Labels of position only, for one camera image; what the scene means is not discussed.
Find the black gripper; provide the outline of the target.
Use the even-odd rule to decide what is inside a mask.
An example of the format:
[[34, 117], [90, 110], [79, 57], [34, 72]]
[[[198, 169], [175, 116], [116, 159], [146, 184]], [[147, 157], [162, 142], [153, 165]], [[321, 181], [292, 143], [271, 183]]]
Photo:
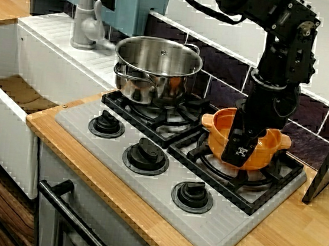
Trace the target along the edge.
[[235, 167], [242, 167], [250, 158], [266, 130], [281, 130], [297, 110], [300, 87], [288, 85], [283, 90], [271, 90], [254, 83], [245, 101], [237, 104], [228, 141], [221, 160]]

